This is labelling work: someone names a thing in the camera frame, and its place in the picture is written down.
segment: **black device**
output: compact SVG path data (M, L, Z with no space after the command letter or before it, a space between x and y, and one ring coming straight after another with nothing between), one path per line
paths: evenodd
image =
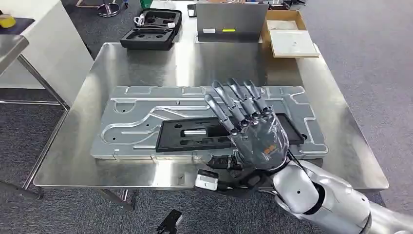
M157 234L176 234L177 227L182 221L182 213L172 210L156 229Z
M188 16L190 18L196 17L196 4L187 5L187 9L188 9Z
M303 135L285 113L276 114L287 133L290 145L304 143ZM162 121L156 152L226 149L233 147L228 131L217 117Z
M121 45L127 49L169 50L181 27L182 12L147 8L140 15L145 18L143 25L135 25L127 32L120 40Z

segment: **aluminum plate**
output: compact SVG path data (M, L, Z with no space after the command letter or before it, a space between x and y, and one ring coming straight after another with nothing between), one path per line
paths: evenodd
M228 89L227 93L233 94L229 87L225 89ZM305 135L303 145L290 146L297 158L315 159L327 154L323 134L302 87L263 86L260 91L276 113L286 113L296 128ZM116 87L103 113L91 155L100 159L178 160L233 153L236 149L155 152L163 120L215 116L204 101L206 93L213 95L227 111L211 87Z

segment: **laptop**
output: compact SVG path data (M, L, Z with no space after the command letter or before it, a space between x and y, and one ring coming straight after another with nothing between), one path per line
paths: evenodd
M268 4L197 3L199 42L259 42Z

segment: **black tray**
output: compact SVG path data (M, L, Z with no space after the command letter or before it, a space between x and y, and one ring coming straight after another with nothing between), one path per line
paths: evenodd
M287 133L290 145L301 145L304 137L285 113L276 114ZM185 130L205 129L205 135L185 135ZM156 152L211 150L231 148L228 131L217 117L162 121Z
M172 29L143 27L130 30L120 43L128 49L168 50L173 38Z
M156 8L146 8L138 16L143 14L145 16L145 22L143 27L163 27L168 28L168 23L175 23L174 30L175 35L178 33L182 23L181 11L178 10L166 10Z

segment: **stool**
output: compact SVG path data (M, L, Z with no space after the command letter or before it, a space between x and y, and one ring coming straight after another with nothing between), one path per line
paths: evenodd
M101 17L116 16L120 12L120 6L116 3L106 3L103 0L103 4L97 8L97 14Z

